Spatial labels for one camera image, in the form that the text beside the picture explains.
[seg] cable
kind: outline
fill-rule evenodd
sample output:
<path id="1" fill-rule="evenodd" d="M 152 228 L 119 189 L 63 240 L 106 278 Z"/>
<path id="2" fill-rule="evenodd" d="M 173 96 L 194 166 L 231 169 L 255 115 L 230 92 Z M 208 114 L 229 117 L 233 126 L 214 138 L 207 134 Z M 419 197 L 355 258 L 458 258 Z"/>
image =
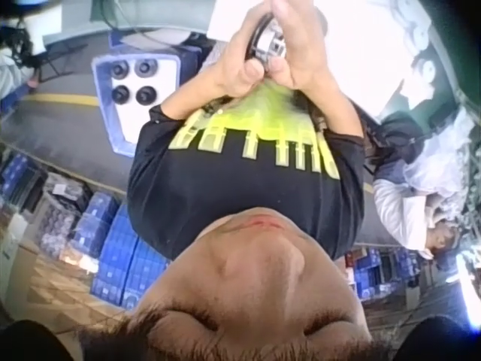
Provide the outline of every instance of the cable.
<path id="1" fill-rule="evenodd" d="M 106 0 L 101 0 L 101 11 L 103 13 L 103 4 Z M 145 34 L 144 32 L 142 32 L 137 26 L 135 26 L 132 21 L 130 21 L 130 19 L 127 17 L 125 11 L 123 10 L 123 7 L 122 5 L 120 4 L 119 0 L 113 0 L 114 4 L 117 6 L 117 8 L 119 9 L 119 12 L 120 14 L 122 15 L 123 19 L 126 21 L 127 25 L 129 25 L 130 28 L 132 28 L 137 34 L 143 36 L 144 38 L 150 40 L 150 41 L 153 41 L 154 43 L 157 43 L 157 44 L 160 44 L 162 46 L 165 46 L 165 47 L 173 47 L 173 48 L 178 48 L 180 45 L 179 44 L 169 44 L 167 42 L 164 42 L 164 41 L 160 41 L 158 39 L 155 39 L 147 34 Z M 105 15 L 102 14 L 102 17 L 104 18 L 104 21 L 105 23 L 110 27 L 112 28 L 113 30 L 119 30 L 118 27 L 113 27 L 111 24 L 109 24 L 107 21 L 106 21 L 106 18 L 105 18 Z"/>
<path id="2" fill-rule="evenodd" d="M 102 20 L 104 21 L 104 23 L 107 24 L 107 26 L 109 28 L 111 28 L 112 30 L 119 30 L 119 28 L 117 26 L 114 26 L 112 25 L 112 23 L 107 19 L 107 17 L 105 16 L 105 2 L 106 0 L 100 0 L 100 4 L 99 4 L 99 7 L 100 7 L 100 14 L 102 16 Z"/>

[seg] black t-shirt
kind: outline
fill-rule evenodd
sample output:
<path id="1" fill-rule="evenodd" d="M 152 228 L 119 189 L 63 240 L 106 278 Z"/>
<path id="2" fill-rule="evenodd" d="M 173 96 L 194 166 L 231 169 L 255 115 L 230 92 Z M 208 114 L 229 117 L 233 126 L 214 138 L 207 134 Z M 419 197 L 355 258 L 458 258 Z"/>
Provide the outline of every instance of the black t-shirt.
<path id="1" fill-rule="evenodd" d="M 175 259 L 213 221 L 264 207 L 294 221 L 332 259 L 351 248 L 364 216 L 363 140 L 316 134 L 308 118 L 259 114 L 198 111 L 179 121 L 151 109 L 128 189 L 143 240 Z"/>

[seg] yellow graphic print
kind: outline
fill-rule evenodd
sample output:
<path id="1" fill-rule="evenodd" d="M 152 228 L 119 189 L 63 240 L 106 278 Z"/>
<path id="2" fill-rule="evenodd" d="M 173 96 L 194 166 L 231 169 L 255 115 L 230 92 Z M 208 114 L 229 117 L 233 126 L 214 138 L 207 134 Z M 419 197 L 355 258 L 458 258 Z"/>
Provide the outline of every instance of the yellow graphic print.
<path id="1" fill-rule="evenodd" d="M 331 151 L 322 134 L 316 134 L 307 114 L 299 113 L 289 101 L 287 89 L 265 83 L 233 108 L 212 117 L 202 110 L 195 112 L 176 134 L 169 149 L 189 148 L 203 130 L 198 149 L 221 153 L 228 130 L 246 131 L 242 157 L 256 159 L 259 140 L 276 142 L 276 165 L 287 167 L 295 162 L 306 170 L 306 151 L 310 150 L 312 171 L 320 173 L 322 165 L 329 177 L 340 179 Z M 295 159 L 289 159 L 289 144 L 295 145 Z"/>

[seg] light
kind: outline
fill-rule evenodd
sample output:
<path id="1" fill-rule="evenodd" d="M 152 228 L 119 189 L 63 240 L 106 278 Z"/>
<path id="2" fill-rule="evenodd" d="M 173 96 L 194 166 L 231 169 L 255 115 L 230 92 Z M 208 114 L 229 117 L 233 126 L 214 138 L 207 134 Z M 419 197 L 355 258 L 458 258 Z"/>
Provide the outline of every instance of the light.
<path id="1" fill-rule="evenodd" d="M 454 284 L 455 282 L 459 281 L 459 274 L 450 276 L 446 279 L 447 284 Z"/>
<path id="2" fill-rule="evenodd" d="M 469 276 L 469 278 L 474 281 L 476 278 L 471 275 Z M 447 284 L 454 284 L 455 282 L 458 282 L 459 281 L 459 273 L 456 274 L 456 275 L 453 275 L 453 276 L 449 276 L 447 279 L 446 279 L 446 283 Z"/>
<path id="3" fill-rule="evenodd" d="M 458 266 L 458 278 L 461 284 L 464 304 L 466 305 L 467 318 L 470 326 L 475 330 L 481 329 L 481 299 L 476 294 L 476 290 L 471 282 L 469 272 L 466 268 L 464 257 L 459 254 L 456 257 Z"/>

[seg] bag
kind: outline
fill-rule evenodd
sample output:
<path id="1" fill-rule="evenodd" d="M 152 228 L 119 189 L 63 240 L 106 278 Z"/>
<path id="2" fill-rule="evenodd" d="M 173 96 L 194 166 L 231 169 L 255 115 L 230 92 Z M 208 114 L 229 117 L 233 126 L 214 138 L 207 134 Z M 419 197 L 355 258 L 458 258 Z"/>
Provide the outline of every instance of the bag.
<path id="1" fill-rule="evenodd" d="M 421 192 L 438 193 L 448 198 L 463 188 L 463 169 L 458 152 L 470 143 L 474 127 L 466 109 L 461 108 L 453 124 L 425 141 L 415 162 L 404 166 L 408 184 Z"/>

